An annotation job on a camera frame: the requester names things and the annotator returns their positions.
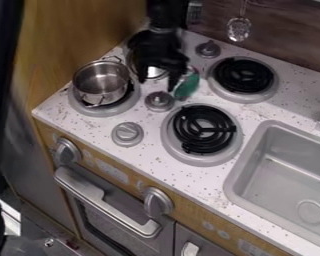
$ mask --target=pot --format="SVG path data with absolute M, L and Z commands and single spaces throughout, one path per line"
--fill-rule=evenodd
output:
M 107 60 L 116 58 L 118 62 Z M 92 105 L 107 105 L 121 99 L 130 80 L 128 68 L 116 56 L 93 61 L 80 68 L 72 83 L 82 100 Z

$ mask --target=oven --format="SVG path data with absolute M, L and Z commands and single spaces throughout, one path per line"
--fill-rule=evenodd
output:
M 66 191 L 82 238 L 107 256 L 171 256 L 175 222 L 150 218 L 144 203 L 78 164 L 60 166 L 55 180 Z

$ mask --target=stove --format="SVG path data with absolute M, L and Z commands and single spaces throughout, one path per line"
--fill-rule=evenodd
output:
M 130 80 L 125 95 L 118 101 L 108 105 L 92 105 L 82 100 L 79 93 L 71 84 L 68 89 L 68 98 L 71 107 L 77 112 L 92 117 L 110 117 L 121 114 L 132 108 L 141 97 L 140 85 Z
M 242 146 L 238 121 L 212 105 L 189 104 L 173 110 L 161 125 L 161 141 L 177 160 L 211 167 L 231 160 Z
M 208 82 L 221 98 L 244 104 L 268 100 L 279 87 L 279 77 L 273 68 L 248 57 L 218 61 L 208 71 Z

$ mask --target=countertop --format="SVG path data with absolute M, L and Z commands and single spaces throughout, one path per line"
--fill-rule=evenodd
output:
M 266 102 L 238 104 L 218 97 L 210 90 L 207 81 L 201 79 L 199 90 L 186 102 L 177 102 L 177 106 L 207 103 L 227 110 L 242 126 L 242 150 L 257 126 L 269 119 L 320 136 L 320 132 L 315 130 L 320 115 L 320 73 L 217 40 L 215 42 L 221 47 L 221 55 L 215 59 L 202 59 L 195 54 L 194 48 L 208 38 L 191 32 L 185 32 L 183 37 L 186 54 L 191 57 L 191 64 L 200 67 L 203 78 L 208 67 L 217 60 L 248 56 L 274 68 L 280 78 L 280 85 L 275 96 Z M 122 49 L 117 46 L 107 55 L 121 56 Z M 69 105 L 67 92 L 62 88 L 35 108 L 33 116 L 291 254 L 320 256 L 319 246 L 234 205 L 226 198 L 223 183 L 240 153 L 223 165 L 198 168 L 183 164 L 166 152 L 160 140 L 160 126 L 168 113 L 154 113 L 144 105 L 146 95 L 165 90 L 166 87 L 166 79 L 141 85 L 142 96 L 139 102 L 127 112 L 109 118 L 78 114 Z M 132 148 L 119 147 L 110 138 L 112 129 L 126 121 L 140 124 L 145 131 L 144 140 Z

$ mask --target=gray sink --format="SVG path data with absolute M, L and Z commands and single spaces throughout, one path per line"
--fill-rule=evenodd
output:
M 276 121 L 255 131 L 224 183 L 234 204 L 320 246 L 320 138 Z

